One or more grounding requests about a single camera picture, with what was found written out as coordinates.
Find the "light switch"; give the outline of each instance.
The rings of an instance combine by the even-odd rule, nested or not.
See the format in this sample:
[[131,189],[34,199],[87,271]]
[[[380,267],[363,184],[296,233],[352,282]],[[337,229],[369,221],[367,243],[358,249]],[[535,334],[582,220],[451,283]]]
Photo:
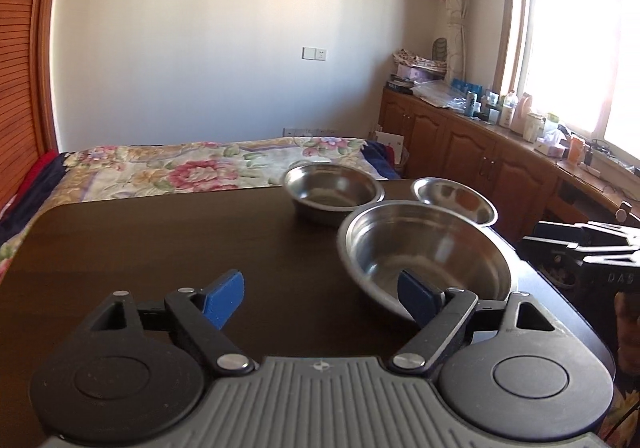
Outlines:
[[316,49],[314,47],[302,47],[302,59],[303,60],[315,60]]

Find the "stainless steel bowl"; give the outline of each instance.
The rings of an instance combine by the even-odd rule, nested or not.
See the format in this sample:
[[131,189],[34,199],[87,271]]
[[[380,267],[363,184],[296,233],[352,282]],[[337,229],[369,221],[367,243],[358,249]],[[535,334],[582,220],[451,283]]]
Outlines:
[[414,181],[411,191],[417,201],[450,209],[482,227],[494,225],[498,220],[495,206],[464,184],[449,179],[425,177]]
[[296,166],[284,174],[282,185],[301,216],[335,227],[355,209],[385,196],[369,174],[333,163]]
[[338,253],[365,293],[407,319],[398,301],[402,269],[481,299],[505,299],[517,289],[510,264],[518,258],[498,235],[450,209],[419,202],[385,201],[354,211],[338,231]]

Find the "plastic bag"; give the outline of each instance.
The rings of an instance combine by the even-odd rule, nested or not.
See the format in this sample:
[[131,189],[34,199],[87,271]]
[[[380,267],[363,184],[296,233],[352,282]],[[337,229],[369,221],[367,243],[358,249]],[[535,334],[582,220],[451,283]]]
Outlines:
[[441,79],[419,83],[411,90],[416,97],[433,106],[452,108],[456,111],[465,110],[465,95]]
[[560,144],[562,139],[564,139],[564,134],[556,128],[551,132],[547,132],[545,136],[541,139],[538,139],[538,141],[543,142],[544,144],[549,146],[555,146],[556,144]]

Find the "gray ribbed surface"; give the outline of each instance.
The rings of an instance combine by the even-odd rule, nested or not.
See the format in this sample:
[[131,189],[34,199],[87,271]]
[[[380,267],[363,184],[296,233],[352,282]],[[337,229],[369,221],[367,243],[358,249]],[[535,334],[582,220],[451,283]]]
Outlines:
[[[52,438],[44,446],[71,445]],[[180,426],[137,446],[483,448],[523,444],[510,445],[471,430],[447,412],[429,383],[395,376],[383,370],[376,358],[267,358],[250,376],[219,380]],[[556,446],[604,444],[588,435]]]

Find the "wooden louvered door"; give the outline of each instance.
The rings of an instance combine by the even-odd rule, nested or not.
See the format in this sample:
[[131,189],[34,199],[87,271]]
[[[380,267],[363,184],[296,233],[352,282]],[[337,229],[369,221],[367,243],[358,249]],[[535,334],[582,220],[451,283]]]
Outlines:
[[48,72],[50,7],[51,0],[0,0],[0,208],[36,158],[56,147]]

